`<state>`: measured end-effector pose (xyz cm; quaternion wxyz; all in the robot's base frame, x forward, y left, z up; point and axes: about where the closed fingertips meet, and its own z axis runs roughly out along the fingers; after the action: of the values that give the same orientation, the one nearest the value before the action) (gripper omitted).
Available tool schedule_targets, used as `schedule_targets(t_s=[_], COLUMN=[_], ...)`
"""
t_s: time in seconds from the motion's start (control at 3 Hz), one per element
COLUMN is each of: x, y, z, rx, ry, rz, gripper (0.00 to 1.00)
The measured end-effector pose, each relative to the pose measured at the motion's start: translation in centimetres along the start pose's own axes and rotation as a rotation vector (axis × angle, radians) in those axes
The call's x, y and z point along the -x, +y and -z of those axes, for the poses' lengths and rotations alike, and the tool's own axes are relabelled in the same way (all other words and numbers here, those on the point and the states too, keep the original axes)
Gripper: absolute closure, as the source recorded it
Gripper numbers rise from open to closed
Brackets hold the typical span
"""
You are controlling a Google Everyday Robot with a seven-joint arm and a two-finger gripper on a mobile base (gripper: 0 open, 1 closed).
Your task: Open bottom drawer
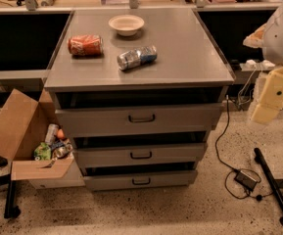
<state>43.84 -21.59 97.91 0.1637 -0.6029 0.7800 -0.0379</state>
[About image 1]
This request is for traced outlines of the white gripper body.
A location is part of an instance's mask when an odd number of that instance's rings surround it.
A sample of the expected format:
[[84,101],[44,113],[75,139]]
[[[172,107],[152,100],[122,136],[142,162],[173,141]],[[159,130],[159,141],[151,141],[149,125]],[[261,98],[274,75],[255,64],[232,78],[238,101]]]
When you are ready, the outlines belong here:
[[283,67],[272,70],[268,74],[259,103],[268,109],[283,109]]

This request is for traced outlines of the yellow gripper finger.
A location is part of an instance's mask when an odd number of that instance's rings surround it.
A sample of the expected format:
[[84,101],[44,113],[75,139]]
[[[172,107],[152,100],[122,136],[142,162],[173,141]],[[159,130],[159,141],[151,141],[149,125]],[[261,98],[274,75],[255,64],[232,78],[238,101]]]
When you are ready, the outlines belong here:
[[268,124],[274,120],[279,114],[278,109],[269,108],[257,104],[251,114],[250,120],[259,124]]

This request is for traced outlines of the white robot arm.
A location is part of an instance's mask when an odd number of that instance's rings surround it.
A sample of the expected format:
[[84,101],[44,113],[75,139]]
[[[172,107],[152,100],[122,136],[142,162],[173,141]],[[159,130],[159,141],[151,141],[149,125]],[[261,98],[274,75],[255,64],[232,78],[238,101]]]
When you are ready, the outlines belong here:
[[268,124],[283,109],[283,3],[243,44],[260,48],[263,57],[275,65],[274,70],[257,79],[251,104],[250,121]]

